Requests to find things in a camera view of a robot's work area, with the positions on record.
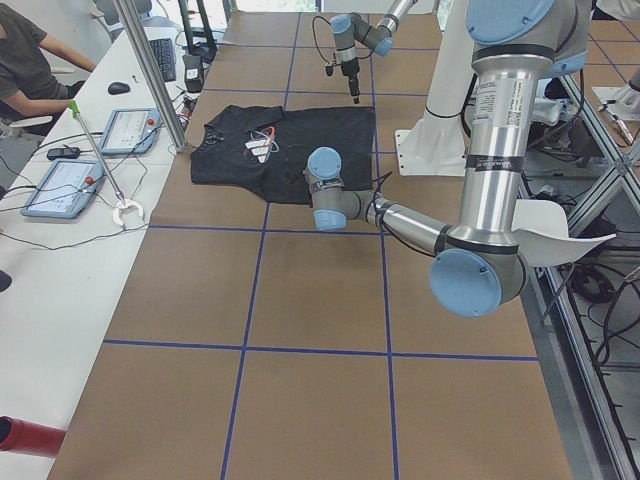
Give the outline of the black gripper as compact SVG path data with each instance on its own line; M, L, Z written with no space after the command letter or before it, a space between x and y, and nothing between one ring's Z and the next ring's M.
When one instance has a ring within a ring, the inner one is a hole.
M351 59L341 63L341 72L347 78L350 96L354 104L360 103L360 88L358 74L360 72L359 60Z

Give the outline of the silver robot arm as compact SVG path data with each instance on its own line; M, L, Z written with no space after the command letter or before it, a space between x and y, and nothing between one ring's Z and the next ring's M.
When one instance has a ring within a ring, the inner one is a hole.
M340 69L347 78L349 92L355 104L360 102L360 65L356 44L366 47L370 54L386 56L391 50L394 34L401 21L415 4L417 1L395 1L376 25L370 24L355 12L339 14L330 19L335 48L333 59L326 63L325 71L331 76L335 67Z
M559 205L518 196L538 82L582 67L590 9L587 1L468 5L479 85L457 224L371 190L346 190L339 153L320 147L304 171L316 227L337 230L359 219L425 250L433 257L433 294L462 317L489 314L518 296L529 268L574 262L597 246L569 235Z

